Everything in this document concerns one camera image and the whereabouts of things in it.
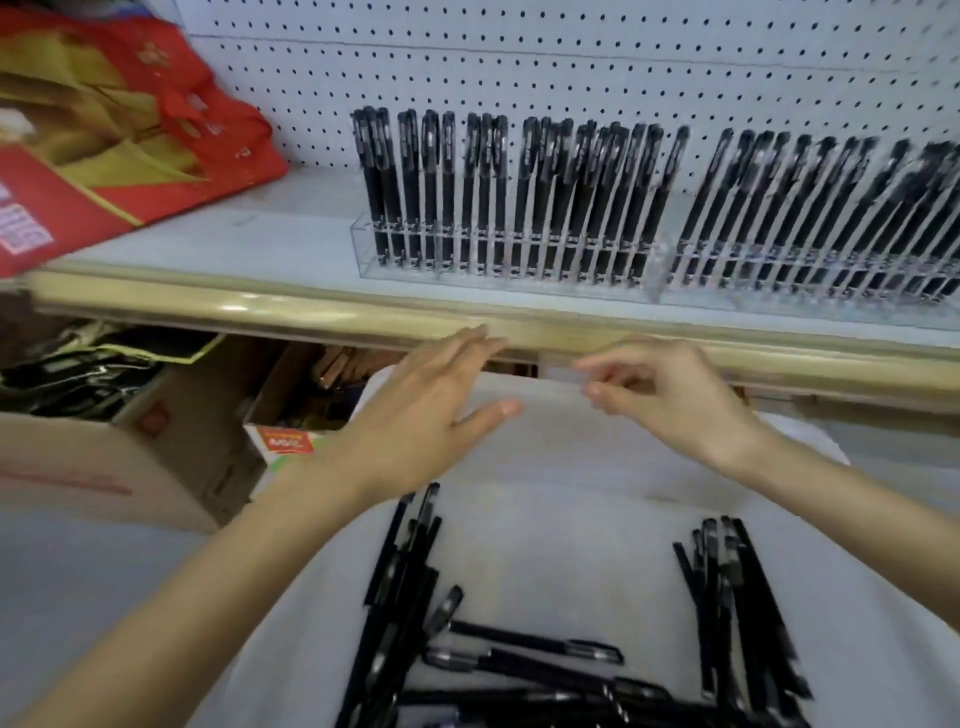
pile of pens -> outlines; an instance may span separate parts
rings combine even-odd
[[[876,137],[837,149],[832,136],[804,134],[788,150],[789,133],[748,130],[721,176],[732,140],[725,130],[686,219],[676,283],[921,303],[956,290],[960,147],[926,144],[908,162],[902,139],[865,180]]]
[[[418,124],[408,109],[396,122],[399,174],[390,113],[353,114],[382,267],[629,287],[663,241],[675,250],[665,254],[672,288],[939,303],[960,287],[960,145],[952,142],[915,150],[902,139],[868,176],[873,136],[840,145],[833,136],[793,141],[747,130],[734,144],[726,129],[678,237],[661,221],[677,197],[686,126],[655,180],[658,124],[628,131],[530,117],[511,177],[506,116],[468,114],[462,164],[453,112],[429,110]]]
[[[743,521],[703,521],[693,531],[692,565],[683,544],[673,549],[696,608],[701,695],[715,704],[717,724],[749,713],[761,723],[804,725],[797,701],[813,695]],[[734,625],[746,695],[734,676]]]
[[[397,115],[397,128],[404,212],[390,113],[367,107],[353,114],[380,266],[625,285],[638,283],[643,275],[689,139],[688,127],[680,127],[654,185],[663,140],[660,125],[636,124],[630,132],[615,122],[598,128],[591,120],[574,129],[573,119],[530,117],[523,123],[515,211],[508,228],[506,116],[467,117],[459,226],[454,220],[459,166],[454,114],[448,111],[441,120],[429,110],[418,137],[417,113],[409,109]],[[438,169],[443,190],[439,209]]]
[[[444,720],[429,721],[430,725],[596,728],[629,723],[723,728],[772,725],[772,720],[777,725],[805,725],[797,698],[810,698],[810,689],[740,520],[722,519],[725,537],[718,533],[716,519],[704,521],[703,529],[694,531],[692,565],[684,547],[673,545],[697,615],[704,702],[691,702],[676,699],[655,683],[610,676],[611,668],[626,664],[615,645],[455,619],[465,599],[459,586],[453,586],[429,612],[439,577],[427,566],[441,524],[434,515],[439,491],[437,483],[425,489],[420,511],[405,529],[403,521],[413,496],[402,498],[396,507],[364,599],[367,619],[336,728],[394,728],[401,710],[425,706],[446,709]],[[401,530],[405,537],[398,545]],[[739,692],[732,667],[734,615],[746,696]],[[467,652],[430,643],[444,631],[491,646]],[[550,662],[556,657],[566,658],[566,665]],[[436,670],[497,675],[527,685],[405,689],[407,672],[417,659]],[[582,667],[570,667],[575,663]],[[598,674],[591,666],[606,669]],[[412,723],[409,718],[404,718],[404,725]]]

cardboard box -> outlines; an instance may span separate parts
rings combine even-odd
[[[322,432],[276,426],[297,385],[320,358],[323,350],[324,348],[317,344],[288,344],[257,393],[244,420],[244,429],[272,470],[279,466],[285,455],[313,452],[314,444],[324,437]]]
[[[242,427],[278,342],[230,336],[168,365],[108,423],[0,412],[0,507],[213,531],[263,466]]]

beige shelf trim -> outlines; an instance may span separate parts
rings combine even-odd
[[[960,404],[960,351],[845,337],[664,324],[510,306],[347,294],[258,281],[61,265],[25,278],[41,308],[285,338],[399,345],[488,324],[559,360],[626,336],[685,338],[736,383],[786,392]]]

box label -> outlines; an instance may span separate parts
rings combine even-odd
[[[285,427],[262,427],[260,425],[257,426],[256,431],[260,433],[263,444],[270,452],[298,455],[313,452],[313,443],[310,442],[310,435],[307,432]]]

white pegboard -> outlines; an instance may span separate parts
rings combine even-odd
[[[355,165],[348,115],[366,104],[689,124],[688,179],[727,126],[920,142],[960,114],[960,4],[945,0],[181,5],[223,84],[311,166]]]

